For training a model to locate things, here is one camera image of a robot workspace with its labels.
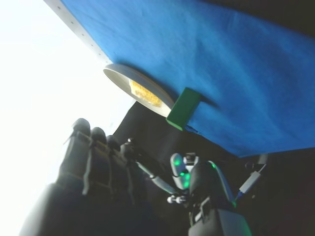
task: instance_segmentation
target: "green light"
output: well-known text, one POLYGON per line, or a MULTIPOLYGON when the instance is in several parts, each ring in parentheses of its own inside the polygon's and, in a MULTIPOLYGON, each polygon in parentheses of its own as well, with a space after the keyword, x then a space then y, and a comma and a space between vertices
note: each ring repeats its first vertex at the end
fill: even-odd
POLYGON ((188 188, 188 187, 189 187, 189 182, 186 181, 186 182, 184 183, 184 188, 188 188))

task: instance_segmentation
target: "green box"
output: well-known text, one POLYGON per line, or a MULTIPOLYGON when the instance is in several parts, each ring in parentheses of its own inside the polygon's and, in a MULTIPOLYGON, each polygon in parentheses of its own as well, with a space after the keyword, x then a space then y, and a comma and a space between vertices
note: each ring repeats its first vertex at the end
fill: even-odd
POLYGON ((201 95, 192 89, 185 88, 175 102, 166 121, 183 131, 191 115, 200 102, 201 95))

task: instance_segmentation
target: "yellow food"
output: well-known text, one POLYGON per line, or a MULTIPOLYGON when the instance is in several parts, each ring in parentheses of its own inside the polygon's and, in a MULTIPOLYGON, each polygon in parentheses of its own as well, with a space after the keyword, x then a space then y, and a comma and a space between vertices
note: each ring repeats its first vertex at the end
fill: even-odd
POLYGON ((137 82, 133 80, 129 80, 129 85, 131 87, 132 94, 136 95, 137 97, 151 103, 156 107, 161 107, 162 101, 153 93, 148 91, 146 88, 139 85, 137 82))

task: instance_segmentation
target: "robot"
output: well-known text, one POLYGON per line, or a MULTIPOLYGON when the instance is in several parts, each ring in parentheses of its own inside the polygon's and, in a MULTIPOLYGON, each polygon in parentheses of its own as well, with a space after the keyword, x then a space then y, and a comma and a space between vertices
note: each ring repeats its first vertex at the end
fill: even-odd
POLYGON ((189 210, 189 236, 250 236, 219 167, 196 153, 170 157, 172 173, 136 141, 119 145, 78 119, 65 144, 58 179, 26 219, 20 236, 167 235, 146 202, 143 171, 189 210))

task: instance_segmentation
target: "glowing green led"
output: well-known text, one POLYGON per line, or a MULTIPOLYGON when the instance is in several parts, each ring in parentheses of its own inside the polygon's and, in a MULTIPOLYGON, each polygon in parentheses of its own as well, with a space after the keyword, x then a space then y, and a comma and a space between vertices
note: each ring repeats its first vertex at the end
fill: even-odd
POLYGON ((181 161, 180 161, 180 160, 174 161, 174 165, 175 165, 175 166, 179 166, 180 164, 181 164, 181 161))
POLYGON ((186 181, 185 183, 184 183, 184 188, 188 188, 189 187, 189 181, 186 181))

